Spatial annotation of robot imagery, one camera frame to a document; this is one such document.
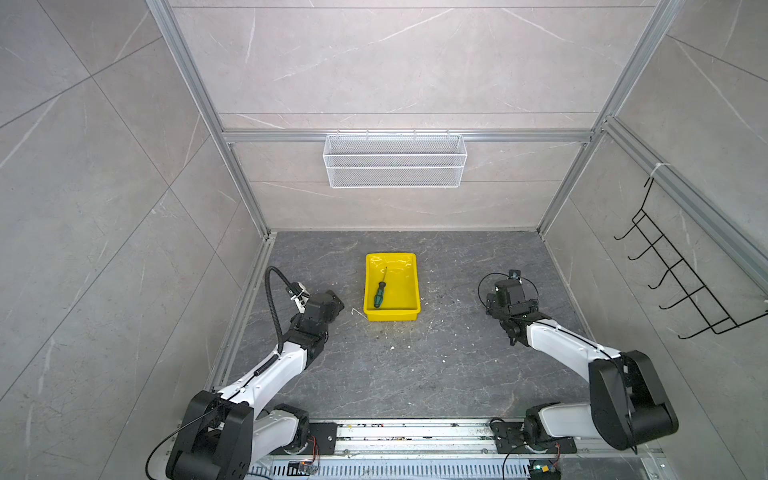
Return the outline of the green handled screwdriver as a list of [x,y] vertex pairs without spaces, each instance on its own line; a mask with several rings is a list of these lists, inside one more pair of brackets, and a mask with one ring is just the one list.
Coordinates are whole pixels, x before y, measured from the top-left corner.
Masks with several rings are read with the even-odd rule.
[[387,276],[388,268],[385,267],[383,270],[382,278],[378,283],[378,287],[376,290],[376,293],[374,295],[374,308],[379,309],[383,304],[385,289],[386,289],[386,276]]

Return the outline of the yellow plastic bin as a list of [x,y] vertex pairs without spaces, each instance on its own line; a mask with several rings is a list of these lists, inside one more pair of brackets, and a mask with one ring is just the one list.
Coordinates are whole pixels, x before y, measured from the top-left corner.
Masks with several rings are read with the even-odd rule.
[[[370,322],[416,321],[421,313],[418,261],[414,253],[371,253],[365,259],[363,312]],[[388,268],[383,304],[374,308],[374,295]]]

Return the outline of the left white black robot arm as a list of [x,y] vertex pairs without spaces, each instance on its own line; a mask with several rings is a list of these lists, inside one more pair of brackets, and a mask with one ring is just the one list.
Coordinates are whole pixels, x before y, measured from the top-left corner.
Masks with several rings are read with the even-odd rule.
[[282,348],[232,384],[191,399],[167,460],[168,479],[243,479],[254,461],[278,449],[300,453],[307,447],[306,411],[278,404],[261,414],[322,353],[328,325],[344,309],[331,290],[304,295],[303,303]]

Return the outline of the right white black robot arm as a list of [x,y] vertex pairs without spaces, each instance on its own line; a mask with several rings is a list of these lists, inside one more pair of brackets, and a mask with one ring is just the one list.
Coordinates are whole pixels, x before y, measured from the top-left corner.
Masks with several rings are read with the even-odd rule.
[[524,448],[545,453],[561,440],[601,439],[624,451],[671,436],[679,420],[651,359],[644,353],[602,346],[561,326],[530,298],[528,280],[512,270],[494,283],[482,302],[510,344],[534,349],[557,360],[588,383],[589,401],[548,403],[529,408],[520,433],[511,435],[509,422],[489,421],[497,449]]

